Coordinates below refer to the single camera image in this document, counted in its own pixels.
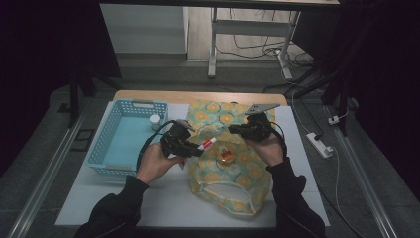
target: person's left hand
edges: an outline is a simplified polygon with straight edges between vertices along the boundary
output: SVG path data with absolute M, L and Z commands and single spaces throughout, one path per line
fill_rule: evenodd
M 179 156 L 169 159 L 163 154 L 160 143 L 151 144 L 143 154 L 136 178 L 148 184 L 164 176 L 173 165 L 179 164 L 183 160 L 185 158 Z

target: floral pattern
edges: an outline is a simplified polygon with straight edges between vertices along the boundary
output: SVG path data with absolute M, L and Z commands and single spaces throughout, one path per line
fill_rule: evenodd
M 257 153 L 238 135 L 229 133 L 231 124 L 247 123 L 245 112 L 250 106 L 214 101 L 194 101 L 190 104 L 187 120 L 196 129 L 191 142 L 201 144 L 213 137 L 214 143 L 200 158 L 188 161 L 191 191 L 235 214 L 254 215 L 265 201 L 271 184 L 271 174 Z M 275 121 L 274 110 L 266 112 L 269 121 Z M 219 147 L 226 147 L 235 160 L 230 165 L 217 161 Z M 211 184 L 229 185 L 241 189 L 248 200 L 237 200 L 209 188 Z

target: hand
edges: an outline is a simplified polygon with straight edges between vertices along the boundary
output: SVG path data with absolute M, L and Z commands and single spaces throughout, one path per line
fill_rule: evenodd
M 185 160 L 183 157 L 169 159 L 163 154 L 160 143 L 151 144 L 142 156 L 136 178 L 148 184 L 164 176 L 173 165 L 181 163 L 183 160 Z
M 260 142 L 245 141 L 256 150 L 260 158 L 269 166 L 273 167 L 284 161 L 283 149 L 279 139 L 274 134 L 271 133 L 268 138 Z

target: marker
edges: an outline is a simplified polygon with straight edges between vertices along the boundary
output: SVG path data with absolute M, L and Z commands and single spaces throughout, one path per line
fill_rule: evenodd
M 198 150 L 207 151 L 211 145 L 213 145 L 217 141 L 216 137 L 213 137 L 210 140 L 207 140 L 203 142 L 199 147 L 197 147 Z M 179 163 L 179 166 L 183 170 L 185 167 L 185 164 L 188 162 L 189 158 L 186 158 L 183 162 Z
M 213 137 L 212 139 L 203 142 L 197 149 L 202 151 L 207 151 L 211 145 L 213 145 L 217 141 L 216 137 Z

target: red marker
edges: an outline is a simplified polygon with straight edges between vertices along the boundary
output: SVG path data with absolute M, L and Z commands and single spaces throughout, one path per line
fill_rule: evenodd
M 217 141 L 216 137 L 213 137 L 212 139 L 203 142 L 197 149 L 207 151 L 211 145 L 213 145 Z

